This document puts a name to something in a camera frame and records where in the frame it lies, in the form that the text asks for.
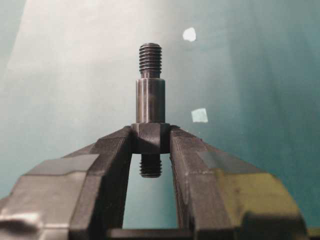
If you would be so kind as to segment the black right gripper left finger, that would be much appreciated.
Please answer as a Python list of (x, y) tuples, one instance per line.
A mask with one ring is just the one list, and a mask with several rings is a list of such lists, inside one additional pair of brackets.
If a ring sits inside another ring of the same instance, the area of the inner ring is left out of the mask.
[(0, 202), (3, 240), (101, 240), (121, 228), (131, 162), (124, 127), (22, 175)]

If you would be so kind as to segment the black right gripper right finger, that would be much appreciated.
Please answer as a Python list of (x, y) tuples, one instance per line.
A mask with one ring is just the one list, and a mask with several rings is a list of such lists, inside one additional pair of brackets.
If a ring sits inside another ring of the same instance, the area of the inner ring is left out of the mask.
[(296, 202), (274, 175), (174, 126), (178, 225), (196, 240), (306, 240)]

